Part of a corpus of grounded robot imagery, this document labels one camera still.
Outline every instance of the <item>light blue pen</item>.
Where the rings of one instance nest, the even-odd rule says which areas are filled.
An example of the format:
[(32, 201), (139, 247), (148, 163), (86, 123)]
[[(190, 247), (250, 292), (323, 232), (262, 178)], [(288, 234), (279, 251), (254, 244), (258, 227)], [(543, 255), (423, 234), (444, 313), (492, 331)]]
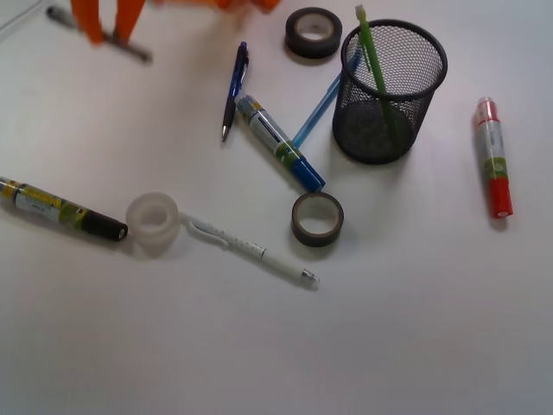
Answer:
[[(355, 72), (355, 69), (357, 69), (357, 66), (359, 64), (359, 59), (361, 55), (359, 53), (355, 54), (352, 60), (352, 69)], [(322, 114), (324, 114), (328, 107), (330, 106), (330, 103), (336, 98), (336, 95), (338, 95), (338, 91), (340, 90), (340, 77), (342, 74), (338, 75), (338, 78), (334, 80), (332, 85), (328, 88), (327, 94), (322, 98), (319, 105), (313, 110), (311, 115), (309, 116), (308, 120), (305, 122), (303, 127), (297, 132), (296, 136), (292, 140), (292, 143), (299, 149), (300, 145), (303, 144), (305, 139), (308, 137), (309, 134), (311, 134), (311, 131), (314, 129), (314, 127), (317, 125), (319, 120), (322, 117)]]

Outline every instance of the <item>mesh cup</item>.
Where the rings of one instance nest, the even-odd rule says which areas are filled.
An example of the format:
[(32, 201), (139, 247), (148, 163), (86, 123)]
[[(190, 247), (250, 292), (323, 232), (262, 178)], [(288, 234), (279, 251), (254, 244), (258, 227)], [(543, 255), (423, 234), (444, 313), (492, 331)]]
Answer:
[(370, 26), (387, 93), (377, 90), (363, 58), (360, 28), (356, 28), (341, 50), (333, 130), (336, 143), (349, 157), (384, 164), (412, 147), (434, 91), (446, 77), (448, 59), (440, 42), (414, 24), (377, 20)]

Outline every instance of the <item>pen clip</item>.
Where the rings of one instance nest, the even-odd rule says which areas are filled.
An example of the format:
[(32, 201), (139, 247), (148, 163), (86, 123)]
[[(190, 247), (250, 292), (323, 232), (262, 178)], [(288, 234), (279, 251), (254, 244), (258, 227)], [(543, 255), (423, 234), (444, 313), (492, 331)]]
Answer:
[(187, 224), (188, 224), (188, 228), (191, 229), (193, 232), (196, 232), (197, 234), (201, 235), (204, 238), (208, 238), (210, 240), (220, 242), (223, 245), (223, 249), (228, 249), (229, 244), (224, 239), (220, 238), (214, 233), (211, 233), (205, 229), (202, 229), (197, 224), (193, 223), (191, 220), (188, 220)]
[(244, 71), (242, 72), (242, 78), (240, 79), (240, 85), (244, 84), (244, 78), (245, 74), (248, 72), (248, 66), (250, 66), (250, 54), (248, 54), (248, 51), (245, 51), (245, 59), (244, 59)]

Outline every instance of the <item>white mechanical pencil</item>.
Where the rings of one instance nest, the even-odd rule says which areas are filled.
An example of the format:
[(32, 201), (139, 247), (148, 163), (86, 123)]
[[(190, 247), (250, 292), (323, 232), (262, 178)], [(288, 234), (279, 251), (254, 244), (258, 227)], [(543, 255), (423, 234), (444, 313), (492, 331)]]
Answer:
[(299, 265), (291, 264), (289, 260), (281, 258), (272, 253), (267, 248), (263, 248), (254, 244), (247, 239), (240, 238), (232, 233), (216, 227), (214, 224), (206, 223), (202, 220), (195, 219), (188, 214), (180, 212), (181, 219), (188, 222), (193, 230), (207, 234), (209, 237), (214, 237), (221, 240), (225, 246), (229, 246), (237, 251), (247, 253), (251, 257), (257, 259), (271, 268), (282, 272), (292, 278), (307, 284), (318, 284), (320, 279)]

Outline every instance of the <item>dark tape roll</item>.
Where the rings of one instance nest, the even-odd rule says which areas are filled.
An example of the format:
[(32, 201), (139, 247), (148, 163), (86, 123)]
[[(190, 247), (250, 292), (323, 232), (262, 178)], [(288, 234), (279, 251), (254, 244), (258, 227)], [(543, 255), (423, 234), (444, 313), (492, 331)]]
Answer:
[[(317, 30), (321, 39), (307, 38), (304, 33)], [(286, 22), (286, 44), (292, 52), (309, 59), (327, 58), (340, 47), (342, 23), (332, 12), (307, 7), (294, 12)]]
[[(316, 209), (328, 210), (335, 217), (335, 224), (330, 231), (326, 233), (311, 233), (300, 223), (301, 217), (313, 213), (313, 210)], [(342, 206), (336, 199), (326, 193), (308, 193), (303, 195), (294, 203), (294, 207), (292, 208), (292, 233), (305, 246), (321, 248), (332, 244), (340, 236), (343, 224), (344, 210)]]

